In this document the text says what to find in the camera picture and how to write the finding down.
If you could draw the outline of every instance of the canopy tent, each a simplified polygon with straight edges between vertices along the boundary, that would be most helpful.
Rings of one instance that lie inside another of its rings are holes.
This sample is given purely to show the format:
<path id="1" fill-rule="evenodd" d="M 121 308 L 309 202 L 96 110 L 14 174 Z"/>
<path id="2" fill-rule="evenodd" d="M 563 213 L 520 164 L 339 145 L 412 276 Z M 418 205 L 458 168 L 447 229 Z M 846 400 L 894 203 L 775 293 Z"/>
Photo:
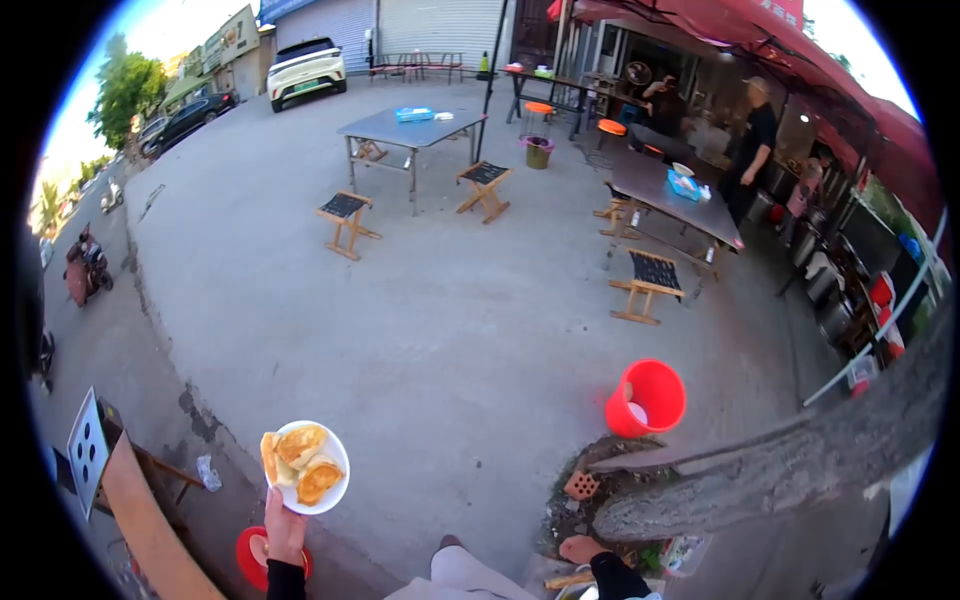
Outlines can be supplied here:
<path id="1" fill-rule="evenodd" d="M 560 12 L 557 0 L 548 17 Z M 833 57 L 805 36 L 796 18 L 764 0 L 576 0 L 572 17 L 626 19 L 644 30 L 674 28 L 761 67 L 821 115 L 821 137 L 850 169 L 854 154 L 896 194 L 926 231 L 944 207 L 924 128 L 893 103 L 868 94 Z M 655 32 L 648 35 L 658 36 Z"/>
<path id="2" fill-rule="evenodd" d="M 209 82 L 209 77 L 194 77 L 192 75 L 184 77 L 170 88 L 170 92 L 167 94 L 167 97 L 164 98 L 163 102 L 160 103 L 160 108 L 166 109 L 183 96 L 186 96 L 193 90 L 206 85 Z"/>

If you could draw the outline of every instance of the pink shirt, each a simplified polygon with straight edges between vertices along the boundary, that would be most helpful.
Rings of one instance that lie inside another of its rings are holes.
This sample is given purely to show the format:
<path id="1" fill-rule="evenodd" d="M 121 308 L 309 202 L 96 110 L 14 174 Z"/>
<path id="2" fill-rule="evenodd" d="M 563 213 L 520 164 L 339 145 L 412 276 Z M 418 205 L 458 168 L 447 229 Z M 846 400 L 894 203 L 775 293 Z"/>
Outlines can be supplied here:
<path id="1" fill-rule="evenodd" d="M 823 176 L 824 168 L 820 166 L 820 161 L 816 158 L 811 158 L 806 164 L 804 172 L 800 175 L 800 181 L 798 181 L 797 186 L 793 188 L 793 193 L 790 194 L 790 200 L 786 203 L 786 209 L 790 211 L 790 214 L 798 219 L 804 214 L 806 201 L 816 193 L 817 185 Z M 806 195 L 801 192 L 801 188 L 804 186 L 807 188 Z"/>

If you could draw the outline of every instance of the bowl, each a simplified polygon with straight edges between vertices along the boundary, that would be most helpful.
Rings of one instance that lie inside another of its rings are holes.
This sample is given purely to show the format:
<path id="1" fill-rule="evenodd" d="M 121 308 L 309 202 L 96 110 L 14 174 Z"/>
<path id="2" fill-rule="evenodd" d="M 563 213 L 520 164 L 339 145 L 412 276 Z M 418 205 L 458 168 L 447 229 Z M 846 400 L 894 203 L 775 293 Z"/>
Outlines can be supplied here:
<path id="1" fill-rule="evenodd" d="M 301 515 L 319 515 L 320 513 L 325 513 L 336 506 L 337 503 L 340 502 L 340 499 L 344 497 L 344 494 L 347 493 L 347 485 L 350 483 L 350 460 L 347 456 L 347 450 L 340 442 L 340 438 L 337 437 L 337 434 L 330 431 L 330 428 L 322 423 L 317 423 L 314 420 L 295 420 L 283 425 L 276 432 L 282 435 L 291 429 L 303 427 L 304 425 L 319 425 L 326 430 L 326 441 L 324 442 L 324 446 L 321 448 L 320 453 L 325 454 L 333 459 L 333 461 L 340 467 L 340 470 L 344 472 L 344 477 L 334 484 L 332 488 L 327 490 L 326 493 L 324 493 L 324 495 L 320 498 L 320 502 L 314 506 L 300 504 L 297 501 L 297 489 L 295 486 L 282 486 L 279 484 L 276 486 L 281 492 L 283 492 L 283 506 L 287 507 L 294 513 L 299 513 Z M 266 471 L 264 471 L 263 477 L 266 479 Z"/>
<path id="2" fill-rule="evenodd" d="M 686 166 L 685 164 L 680 164 L 679 162 L 673 163 L 673 170 L 679 173 L 680 175 L 686 177 L 693 177 L 693 169 Z"/>

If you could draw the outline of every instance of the traffic cone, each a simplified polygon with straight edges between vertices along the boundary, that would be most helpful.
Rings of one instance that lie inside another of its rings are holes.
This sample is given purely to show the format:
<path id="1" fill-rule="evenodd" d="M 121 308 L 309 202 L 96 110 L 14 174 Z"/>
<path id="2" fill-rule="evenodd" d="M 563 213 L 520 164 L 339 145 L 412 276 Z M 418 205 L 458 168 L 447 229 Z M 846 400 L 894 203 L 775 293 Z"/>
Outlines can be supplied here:
<path id="1" fill-rule="evenodd" d="M 487 52 L 484 51 L 483 57 L 480 58 L 480 70 L 477 71 L 477 80 L 485 82 L 490 76 L 490 58 L 487 56 Z"/>

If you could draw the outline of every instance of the fan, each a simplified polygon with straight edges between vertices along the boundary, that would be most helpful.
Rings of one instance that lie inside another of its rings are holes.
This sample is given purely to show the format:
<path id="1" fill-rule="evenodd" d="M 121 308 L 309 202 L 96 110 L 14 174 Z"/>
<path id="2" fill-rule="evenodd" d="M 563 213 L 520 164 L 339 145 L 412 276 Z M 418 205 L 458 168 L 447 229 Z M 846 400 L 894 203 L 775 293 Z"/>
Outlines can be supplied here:
<path id="1" fill-rule="evenodd" d="M 647 85 L 654 78 L 654 72 L 643 62 L 631 62 L 627 65 L 627 80 L 633 85 Z"/>

